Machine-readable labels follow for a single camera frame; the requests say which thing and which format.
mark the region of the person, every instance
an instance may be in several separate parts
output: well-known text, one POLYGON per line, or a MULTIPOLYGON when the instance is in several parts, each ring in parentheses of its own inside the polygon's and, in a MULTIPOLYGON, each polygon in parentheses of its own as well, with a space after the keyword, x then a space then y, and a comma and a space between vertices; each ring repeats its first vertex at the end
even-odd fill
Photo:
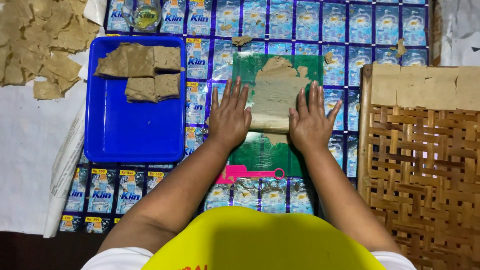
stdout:
POLYGON ((308 106, 302 88, 298 110, 289 109, 289 134, 331 225, 313 215, 235 206, 207 210, 190 222, 250 127, 249 86, 240 91, 237 77, 231 88, 229 79, 220 106, 213 89, 208 139, 120 219, 83 270, 415 269, 330 153, 342 102, 325 116, 316 81, 308 106))

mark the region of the blue plastic tray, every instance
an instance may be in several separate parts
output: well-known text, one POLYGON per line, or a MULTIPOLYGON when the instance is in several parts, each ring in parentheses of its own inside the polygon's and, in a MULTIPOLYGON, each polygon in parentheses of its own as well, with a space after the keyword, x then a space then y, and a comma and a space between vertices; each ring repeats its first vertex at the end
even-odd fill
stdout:
POLYGON ((180 99, 128 103, 127 79, 93 76, 98 58, 121 42, 179 47, 186 68, 185 44, 178 37, 99 37, 90 45, 85 115, 85 156, 97 162, 173 162, 185 149, 185 71, 180 99))

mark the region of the hand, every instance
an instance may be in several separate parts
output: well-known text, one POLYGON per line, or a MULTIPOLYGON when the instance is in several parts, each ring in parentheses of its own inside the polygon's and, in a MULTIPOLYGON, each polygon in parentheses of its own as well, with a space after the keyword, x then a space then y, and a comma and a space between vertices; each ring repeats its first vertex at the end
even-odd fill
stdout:
POLYGON ((299 110, 290 108, 290 138, 295 147, 307 156, 312 151, 328 148, 336 115, 342 106, 339 100, 328 115, 325 116, 324 88, 317 86, 317 81, 310 84, 310 97, 307 107, 305 88, 300 89, 299 110))
POLYGON ((246 138, 252 122, 251 108, 245 108, 248 85, 245 85, 240 93, 240 76, 238 76, 230 95, 231 87, 232 79, 230 78, 223 91, 220 107, 218 90, 214 87, 208 126, 208 139, 221 143, 229 151, 246 138))

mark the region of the white sleeve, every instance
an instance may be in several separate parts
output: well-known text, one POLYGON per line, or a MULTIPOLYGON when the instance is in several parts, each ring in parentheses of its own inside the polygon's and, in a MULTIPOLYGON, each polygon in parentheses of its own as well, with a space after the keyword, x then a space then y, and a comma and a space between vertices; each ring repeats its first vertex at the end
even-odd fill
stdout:
POLYGON ((398 253, 373 251, 372 254, 386 270, 417 270, 409 259, 398 253))
POLYGON ((139 247, 111 248, 93 256, 82 270, 140 270, 152 256, 139 247))

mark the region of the woven bamboo tray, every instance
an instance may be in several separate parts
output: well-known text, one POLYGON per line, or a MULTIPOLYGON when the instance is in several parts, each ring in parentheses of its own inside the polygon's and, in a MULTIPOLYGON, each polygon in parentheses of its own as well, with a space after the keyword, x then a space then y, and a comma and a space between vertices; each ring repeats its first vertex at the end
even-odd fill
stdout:
POLYGON ((358 191, 417 269, 480 269, 480 112, 374 106, 362 72, 358 191))

